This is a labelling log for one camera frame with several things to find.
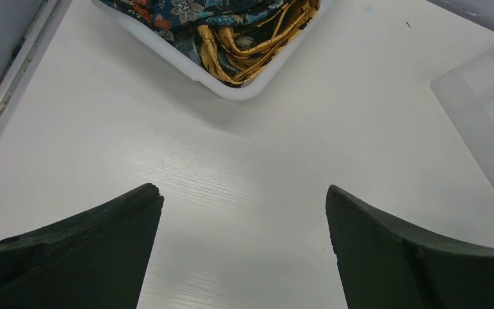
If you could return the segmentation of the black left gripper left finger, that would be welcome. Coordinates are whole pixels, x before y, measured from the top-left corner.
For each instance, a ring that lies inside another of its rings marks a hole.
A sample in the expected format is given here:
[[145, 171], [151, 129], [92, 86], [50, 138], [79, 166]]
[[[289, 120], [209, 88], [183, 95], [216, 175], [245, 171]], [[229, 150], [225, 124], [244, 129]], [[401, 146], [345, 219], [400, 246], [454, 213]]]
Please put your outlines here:
[[0, 308], [136, 308], [164, 198], [143, 184], [0, 241]]

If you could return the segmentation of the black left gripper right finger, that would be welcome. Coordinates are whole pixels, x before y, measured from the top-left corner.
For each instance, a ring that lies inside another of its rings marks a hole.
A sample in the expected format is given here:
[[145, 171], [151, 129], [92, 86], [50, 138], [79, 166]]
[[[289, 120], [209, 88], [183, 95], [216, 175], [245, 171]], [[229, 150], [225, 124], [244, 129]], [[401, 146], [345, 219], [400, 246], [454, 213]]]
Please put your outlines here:
[[494, 248], [429, 231], [335, 185], [325, 211], [349, 308], [494, 308]]

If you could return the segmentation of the dark blue patterned tie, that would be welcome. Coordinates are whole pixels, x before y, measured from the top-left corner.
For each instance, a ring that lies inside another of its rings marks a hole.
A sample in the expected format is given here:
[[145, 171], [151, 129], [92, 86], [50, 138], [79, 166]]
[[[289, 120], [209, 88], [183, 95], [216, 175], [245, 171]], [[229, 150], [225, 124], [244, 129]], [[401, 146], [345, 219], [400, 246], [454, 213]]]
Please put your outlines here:
[[291, 1], [110, 1], [100, 2], [142, 23], [168, 42], [186, 39], [198, 26], [247, 28], [277, 15]]

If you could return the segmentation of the yellow striped tie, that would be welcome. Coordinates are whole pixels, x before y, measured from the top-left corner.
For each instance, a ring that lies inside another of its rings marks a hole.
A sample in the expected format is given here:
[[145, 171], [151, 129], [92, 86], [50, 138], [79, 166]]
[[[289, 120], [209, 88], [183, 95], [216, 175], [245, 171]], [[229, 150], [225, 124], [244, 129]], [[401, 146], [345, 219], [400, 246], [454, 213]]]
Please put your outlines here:
[[316, 17], [319, 1], [261, 1], [237, 14], [209, 17], [196, 28], [199, 58], [215, 79], [240, 88]]

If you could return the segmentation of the white plastic basket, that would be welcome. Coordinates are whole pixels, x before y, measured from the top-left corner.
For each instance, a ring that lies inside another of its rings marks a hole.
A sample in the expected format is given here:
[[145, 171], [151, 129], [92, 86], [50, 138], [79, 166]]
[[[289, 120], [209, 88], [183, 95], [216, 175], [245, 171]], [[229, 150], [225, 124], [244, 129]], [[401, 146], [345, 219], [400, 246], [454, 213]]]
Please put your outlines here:
[[220, 97], [228, 100], [243, 101], [255, 97], [268, 85], [270, 80], [301, 45], [311, 29], [321, 20], [334, 2], [322, 1], [318, 13], [299, 35], [270, 60], [268, 65], [253, 81], [248, 82], [247, 85], [240, 88], [229, 87], [218, 81], [202, 67], [192, 62], [186, 55], [183, 55], [180, 51], [172, 47], [171, 44], [165, 42], [163, 38], [142, 25], [141, 22], [108, 7], [100, 1], [93, 1], [92, 4], [118, 23], [126, 32], [130, 33], [160, 58], [166, 60], [171, 66], [175, 67], [191, 80], [200, 82]]

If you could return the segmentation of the clear compartment tray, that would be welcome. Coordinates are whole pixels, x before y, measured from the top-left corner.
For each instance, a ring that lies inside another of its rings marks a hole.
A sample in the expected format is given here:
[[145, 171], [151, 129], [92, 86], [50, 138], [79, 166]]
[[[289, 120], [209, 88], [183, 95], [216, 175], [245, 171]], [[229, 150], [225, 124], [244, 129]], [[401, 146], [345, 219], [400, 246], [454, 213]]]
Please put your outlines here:
[[494, 46], [430, 87], [494, 188]]

